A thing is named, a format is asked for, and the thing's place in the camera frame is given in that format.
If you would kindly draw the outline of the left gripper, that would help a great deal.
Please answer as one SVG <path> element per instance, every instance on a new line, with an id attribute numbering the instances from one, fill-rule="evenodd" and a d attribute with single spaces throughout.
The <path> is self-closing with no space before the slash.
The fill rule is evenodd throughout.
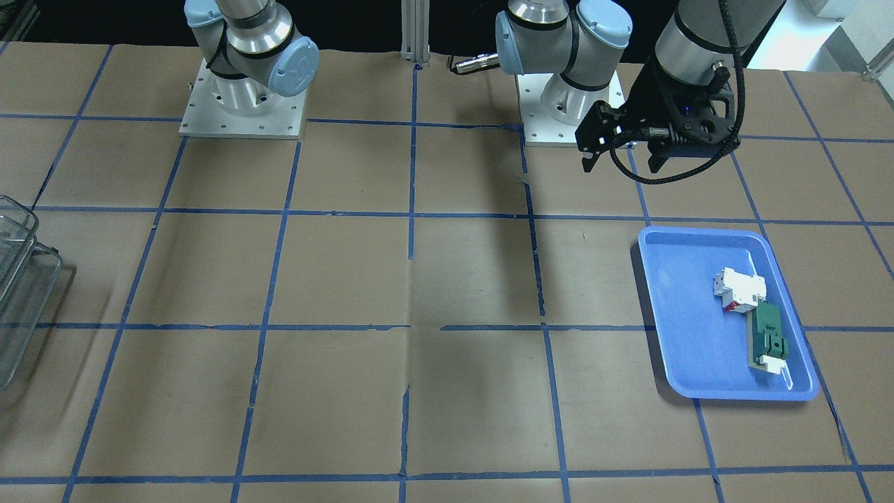
<path id="1" fill-rule="evenodd" d="M 578 125 L 575 137 L 583 172 L 593 172 L 603 153 L 623 175 L 632 171 L 620 162 L 617 149 L 644 141 L 648 168 L 657 174 L 671 157 L 698 157 L 703 163 L 687 171 L 697 175 L 711 168 L 741 144 L 741 84 L 732 88 L 732 74 L 741 68 L 718 61 L 705 85 L 680 82 L 649 60 L 619 108 L 597 100 Z"/>

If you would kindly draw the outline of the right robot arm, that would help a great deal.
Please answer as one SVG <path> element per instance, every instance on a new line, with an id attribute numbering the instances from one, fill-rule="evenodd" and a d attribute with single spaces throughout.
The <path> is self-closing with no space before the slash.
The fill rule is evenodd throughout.
<path id="1" fill-rule="evenodd" d="M 186 1 L 183 13 L 213 76 L 213 99 L 226 112 L 256 115 L 315 80 L 319 48 L 277 1 Z"/>

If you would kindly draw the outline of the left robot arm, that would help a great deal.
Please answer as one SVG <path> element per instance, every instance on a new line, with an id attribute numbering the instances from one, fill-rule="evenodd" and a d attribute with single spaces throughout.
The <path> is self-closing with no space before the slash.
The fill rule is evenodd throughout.
<path id="1" fill-rule="evenodd" d="M 705 172 L 741 144 L 752 45 L 782 1 L 677 1 L 620 106 L 591 99 L 574 117 L 585 172 L 607 154 L 640 184 Z M 596 94 L 636 37 L 615 1 L 511 1 L 495 20 L 496 54 L 510 75 L 550 74 L 556 92 Z"/>

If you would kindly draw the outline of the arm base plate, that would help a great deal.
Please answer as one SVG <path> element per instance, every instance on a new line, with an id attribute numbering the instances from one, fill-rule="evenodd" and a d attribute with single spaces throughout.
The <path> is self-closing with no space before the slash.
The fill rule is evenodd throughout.
<path id="1" fill-rule="evenodd" d="M 280 96 L 255 80 L 229 80 L 199 64 L 179 134 L 204 139 L 299 140 L 309 92 Z"/>
<path id="2" fill-rule="evenodd" d="M 573 88 L 558 73 L 517 75 L 515 79 L 527 146 L 576 147 L 575 132 L 595 101 L 603 100 L 613 108 L 624 102 L 617 71 L 608 86 L 596 92 Z"/>

